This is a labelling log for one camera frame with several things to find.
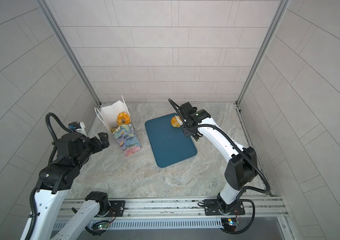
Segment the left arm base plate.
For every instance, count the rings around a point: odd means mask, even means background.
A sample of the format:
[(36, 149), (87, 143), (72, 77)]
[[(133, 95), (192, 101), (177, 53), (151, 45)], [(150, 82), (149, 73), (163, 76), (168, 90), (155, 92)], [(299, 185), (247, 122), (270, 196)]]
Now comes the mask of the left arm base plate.
[(122, 217), (124, 214), (126, 202), (125, 201), (113, 201), (109, 200), (108, 209), (101, 210), (100, 214), (97, 214), (97, 217), (105, 217), (105, 218), (115, 218)]

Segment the round knotted fake bun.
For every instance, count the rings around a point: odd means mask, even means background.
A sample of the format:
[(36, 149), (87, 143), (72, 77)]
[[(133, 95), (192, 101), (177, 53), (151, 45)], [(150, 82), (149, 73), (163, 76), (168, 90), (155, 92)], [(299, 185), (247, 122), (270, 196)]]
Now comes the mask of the round knotted fake bun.
[(179, 116), (172, 117), (170, 122), (171, 122), (171, 125), (174, 128), (180, 128), (183, 124), (183, 121), (181, 120), (181, 118)]

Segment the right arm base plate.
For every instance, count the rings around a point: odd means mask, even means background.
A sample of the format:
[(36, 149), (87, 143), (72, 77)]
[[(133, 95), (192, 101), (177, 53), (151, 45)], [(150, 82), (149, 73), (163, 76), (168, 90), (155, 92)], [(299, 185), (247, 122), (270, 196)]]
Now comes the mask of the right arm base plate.
[(240, 200), (227, 205), (223, 200), (205, 199), (198, 205), (204, 208), (206, 216), (245, 215), (244, 205)]

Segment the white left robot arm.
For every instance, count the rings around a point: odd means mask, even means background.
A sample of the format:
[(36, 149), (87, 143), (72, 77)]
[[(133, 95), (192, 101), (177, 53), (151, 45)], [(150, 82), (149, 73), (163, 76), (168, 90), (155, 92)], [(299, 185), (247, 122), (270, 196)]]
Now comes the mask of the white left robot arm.
[(40, 171), (37, 184), (30, 194), (31, 214), (22, 240), (75, 240), (95, 216), (103, 217), (110, 212), (107, 193), (91, 192), (69, 222), (54, 237), (51, 236), (63, 201), (80, 169), (92, 154), (101, 152), (109, 145), (107, 133), (88, 138), (75, 132), (56, 140), (57, 159)]

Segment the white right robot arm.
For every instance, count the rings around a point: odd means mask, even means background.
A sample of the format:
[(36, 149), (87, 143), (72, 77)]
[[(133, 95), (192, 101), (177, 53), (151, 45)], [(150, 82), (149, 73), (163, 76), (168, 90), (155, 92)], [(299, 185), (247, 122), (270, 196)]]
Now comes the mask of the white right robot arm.
[(269, 193), (269, 186), (266, 189), (259, 189), (248, 186), (256, 176), (264, 179), (257, 166), (256, 152), (252, 147), (245, 148), (236, 143), (225, 131), (223, 131), (206, 110), (198, 110), (189, 102), (181, 106), (171, 103), (177, 116), (175, 122), (180, 123), (180, 127), (186, 137), (193, 137), (199, 140), (206, 137), (223, 155), (227, 162), (224, 177), (226, 184), (217, 195), (216, 207), (224, 215), (228, 215), (235, 210), (240, 197), (247, 191), (259, 193)]

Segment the fake ring donut bread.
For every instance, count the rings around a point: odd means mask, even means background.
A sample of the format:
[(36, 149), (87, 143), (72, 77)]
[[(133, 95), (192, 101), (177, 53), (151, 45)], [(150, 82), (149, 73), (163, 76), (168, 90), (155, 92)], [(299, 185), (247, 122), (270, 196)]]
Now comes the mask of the fake ring donut bread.
[(131, 124), (132, 120), (130, 115), (127, 112), (121, 112), (117, 116), (117, 124), (121, 125), (129, 125)]

